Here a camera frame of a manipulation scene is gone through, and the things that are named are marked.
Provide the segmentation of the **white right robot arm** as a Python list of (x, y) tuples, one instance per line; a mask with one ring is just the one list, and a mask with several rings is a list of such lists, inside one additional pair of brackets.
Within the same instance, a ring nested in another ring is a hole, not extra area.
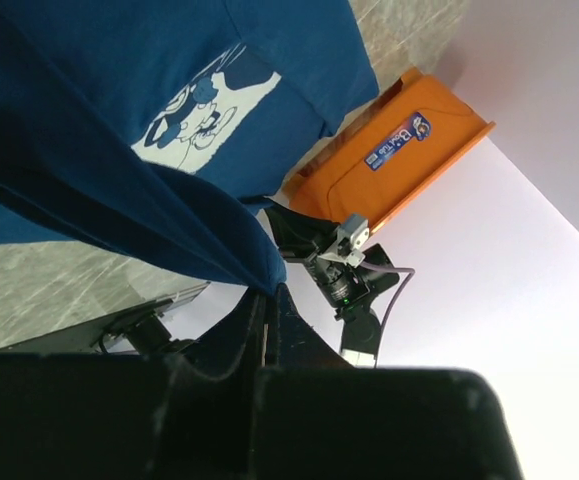
[(341, 356), (355, 366), (374, 366), (387, 318), (373, 302), (402, 286), (413, 273), (392, 265), (370, 237), (368, 220), (353, 214), (342, 223), (309, 217), (275, 202), (264, 209), (278, 250), (288, 263), (302, 265), (343, 323)]

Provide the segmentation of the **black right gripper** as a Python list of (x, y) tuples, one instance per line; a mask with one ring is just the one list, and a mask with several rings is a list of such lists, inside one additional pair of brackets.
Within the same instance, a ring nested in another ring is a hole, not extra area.
[(378, 296), (399, 283), (399, 274), (379, 244), (364, 251), (365, 260), (378, 270), (317, 257), (334, 242), (338, 222), (306, 216), (275, 202), (264, 212), (282, 258), (304, 260), (306, 271), (335, 310), (369, 310)]

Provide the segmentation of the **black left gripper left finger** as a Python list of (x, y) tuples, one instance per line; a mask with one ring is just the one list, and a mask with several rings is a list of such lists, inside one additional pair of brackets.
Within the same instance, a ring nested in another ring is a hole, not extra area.
[(185, 359), (201, 374), (224, 379), (240, 370), (262, 365), (264, 329), (269, 298), (247, 290), (234, 309), (183, 350)]

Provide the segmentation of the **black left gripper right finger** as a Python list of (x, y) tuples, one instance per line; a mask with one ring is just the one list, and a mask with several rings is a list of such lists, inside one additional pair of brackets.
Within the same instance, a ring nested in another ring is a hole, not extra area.
[(285, 284), (266, 306), (266, 365), (285, 368), (351, 368), (302, 318)]

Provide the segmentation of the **orange plastic basket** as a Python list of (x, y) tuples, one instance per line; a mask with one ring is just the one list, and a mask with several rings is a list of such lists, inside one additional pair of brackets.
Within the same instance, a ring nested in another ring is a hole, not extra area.
[(291, 209), (384, 227), (493, 129), (431, 74), (415, 67), (286, 184)]

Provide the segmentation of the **blue t shirt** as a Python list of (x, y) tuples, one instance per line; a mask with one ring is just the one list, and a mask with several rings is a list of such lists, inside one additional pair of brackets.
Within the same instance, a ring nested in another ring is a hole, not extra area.
[(0, 244), (273, 294), (256, 213), (377, 93), (346, 1), (0, 1)]

